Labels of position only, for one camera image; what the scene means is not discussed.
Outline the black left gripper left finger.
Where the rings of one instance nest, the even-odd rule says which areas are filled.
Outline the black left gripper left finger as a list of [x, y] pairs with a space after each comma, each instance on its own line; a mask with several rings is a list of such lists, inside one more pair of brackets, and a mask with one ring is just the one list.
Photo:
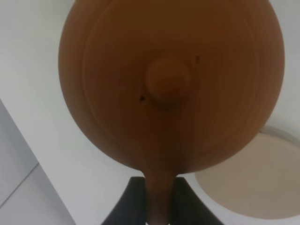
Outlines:
[[149, 195], [144, 177], [131, 177], [103, 225], [146, 225]]

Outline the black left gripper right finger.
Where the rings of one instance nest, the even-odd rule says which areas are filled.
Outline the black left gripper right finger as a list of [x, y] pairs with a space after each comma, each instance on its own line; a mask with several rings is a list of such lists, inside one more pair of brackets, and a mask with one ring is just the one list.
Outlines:
[[192, 190], [183, 177], [174, 182], [171, 225], [223, 225]]

